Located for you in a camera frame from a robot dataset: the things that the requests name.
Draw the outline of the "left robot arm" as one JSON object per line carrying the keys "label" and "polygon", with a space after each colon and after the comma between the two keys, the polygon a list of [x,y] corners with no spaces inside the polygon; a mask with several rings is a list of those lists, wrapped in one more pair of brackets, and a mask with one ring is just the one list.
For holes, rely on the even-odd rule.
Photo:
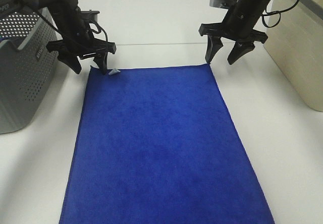
{"label": "left robot arm", "polygon": [[61,40],[50,41],[46,48],[58,52],[58,60],[76,74],[81,72],[79,60],[93,58],[102,74],[107,73],[107,55],[116,52],[116,45],[107,39],[95,38],[105,33],[98,24],[99,11],[83,11],[78,0],[1,0],[1,18],[19,12],[36,13]]}

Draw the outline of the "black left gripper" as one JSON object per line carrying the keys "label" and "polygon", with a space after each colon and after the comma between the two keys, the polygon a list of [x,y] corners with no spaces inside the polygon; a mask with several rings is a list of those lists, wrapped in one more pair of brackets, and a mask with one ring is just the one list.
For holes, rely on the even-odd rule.
{"label": "black left gripper", "polygon": [[94,34],[104,33],[98,22],[90,22],[80,17],[80,12],[53,17],[62,36],[61,40],[47,44],[48,51],[59,51],[58,60],[80,74],[81,65],[75,55],[92,55],[93,61],[103,75],[107,74],[107,53],[115,54],[116,44],[107,39],[101,40]]}

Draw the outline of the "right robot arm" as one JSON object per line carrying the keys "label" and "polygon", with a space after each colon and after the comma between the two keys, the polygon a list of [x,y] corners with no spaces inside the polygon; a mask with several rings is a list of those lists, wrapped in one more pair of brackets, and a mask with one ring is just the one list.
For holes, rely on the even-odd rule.
{"label": "right robot arm", "polygon": [[211,63],[215,54],[223,47],[221,38],[227,38],[235,42],[228,56],[231,65],[243,55],[255,49],[256,41],[265,43],[268,36],[264,32],[254,29],[256,22],[262,18],[265,27],[269,27],[264,18],[271,15],[280,15],[295,7],[282,11],[274,11],[264,14],[271,0],[210,0],[209,5],[214,8],[228,10],[220,23],[201,24],[199,34],[207,36],[206,63]]}

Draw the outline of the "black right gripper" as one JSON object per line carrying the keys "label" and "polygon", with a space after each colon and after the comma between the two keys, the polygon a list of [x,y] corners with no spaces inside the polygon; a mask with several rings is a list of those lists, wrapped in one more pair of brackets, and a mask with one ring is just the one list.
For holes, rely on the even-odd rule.
{"label": "black right gripper", "polygon": [[230,65],[255,49],[254,42],[250,41],[265,43],[266,33],[253,29],[260,15],[254,8],[234,5],[229,8],[222,22],[201,24],[199,34],[208,35],[205,61],[211,63],[215,54],[223,47],[221,37],[236,41],[228,56]]}

